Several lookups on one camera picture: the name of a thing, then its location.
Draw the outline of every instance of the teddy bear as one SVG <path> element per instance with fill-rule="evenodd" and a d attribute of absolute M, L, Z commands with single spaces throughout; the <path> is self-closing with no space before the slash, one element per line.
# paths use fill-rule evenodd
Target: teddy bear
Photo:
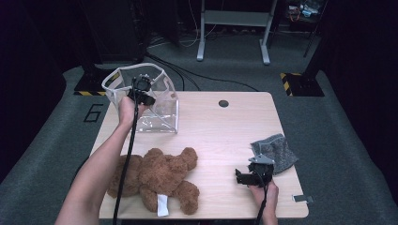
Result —
<path fill-rule="evenodd" d="M 117 197 L 120 176 L 127 156 L 121 156 L 107 193 Z M 198 156 L 186 147 L 179 156 L 164 155 L 159 148 L 150 149 L 144 157 L 131 155 L 122 197 L 140 194 L 150 212 L 158 210 L 158 195 L 177 198 L 181 211 L 192 215 L 198 209 L 199 189 L 184 180 L 196 167 Z"/>

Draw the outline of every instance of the gray knit hat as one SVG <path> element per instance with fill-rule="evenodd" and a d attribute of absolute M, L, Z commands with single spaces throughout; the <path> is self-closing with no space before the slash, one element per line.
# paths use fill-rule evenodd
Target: gray knit hat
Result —
<path fill-rule="evenodd" d="M 274 175 L 289 169 L 299 160 L 296 155 L 290 151 L 283 134 L 270 136 L 262 141 L 253 142 L 251 145 L 255 156 L 263 154 L 275 161 Z"/>

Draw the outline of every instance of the transparent bag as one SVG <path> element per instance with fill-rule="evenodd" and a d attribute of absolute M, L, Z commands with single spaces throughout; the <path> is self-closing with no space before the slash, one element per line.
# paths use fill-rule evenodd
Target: transparent bag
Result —
<path fill-rule="evenodd" d="M 137 132 L 177 133 L 178 96 L 172 80 L 161 67 L 150 63 L 119 67 L 103 80 L 102 88 L 118 110 L 118 103 L 132 89 L 132 79 L 140 75 L 148 75 L 151 79 L 155 78 L 147 92 L 155 99 L 155 103 L 138 120 Z"/>

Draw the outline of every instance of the table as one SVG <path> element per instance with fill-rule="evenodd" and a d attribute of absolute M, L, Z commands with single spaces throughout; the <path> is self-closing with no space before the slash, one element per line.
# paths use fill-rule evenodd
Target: table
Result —
<path fill-rule="evenodd" d="M 205 24 L 224 24 L 224 25 L 245 25 L 245 26 L 263 26 L 266 27 L 264 38 L 260 39 L 260 49 L 263 56 L 263 63 L 269 65 L 269 55 L 267 49 L 267 39 L 269 29 L 272 25 L 276 3 L 278 0 L 272 0 L 272 6 L 269 12 L 245 12 L 245 11 L 223 11 L 223 10 L 206 10 L 205 0 L 202 0 L 201 6 L 201 26 L 200 26 L 200 42 L 197 61 L 203 61 L 205 54 Z"/>
<path fill-rule="evenodd" d="M 255 218 L 258 208 L 250 190 L 237 183 L 235 169 L 248 173 L 249 158 L 253 157 L 250 143 L 282 133 L 271 94 L 265 92 L 177 92 L 179 98 L 178 133 L 136 133 L 132 153 L 143 156 L 150 148 L 159 147 L 164 154 L 179 155 L 187 146 L 198 155 L 197 167 L 186 180 L 200 190 L 199 209 L 184 215 L 179 202 L 169 198 L 168 217 L 157 217 L 144 208 L 137 196 L 122 198 L 119 218 L 150 219 L 245 219 Z M 219 105 L 228 101 L 227 107 Z M 93 153 L 112 133 L 118 122 L 115 106 L 110 104 L 99 130 Z M 127 154 L 130 135 L 123 146 Z M 278 218 L 305 218 L 305 202 L 294 202 L 292 195 L 301 195 L 295 167 L 274 176 L 280 189 Z M 105 194 L 100 218 L 112 218 L 115 199 Z"/>

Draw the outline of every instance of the white tag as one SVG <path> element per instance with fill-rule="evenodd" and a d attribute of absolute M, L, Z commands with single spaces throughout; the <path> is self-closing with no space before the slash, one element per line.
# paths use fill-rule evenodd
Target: white tag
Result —
<path fill-rule="evenodd" d="M 158 217 L 169 216 L 167 209 L 167 195 L 158 195 Z"/>

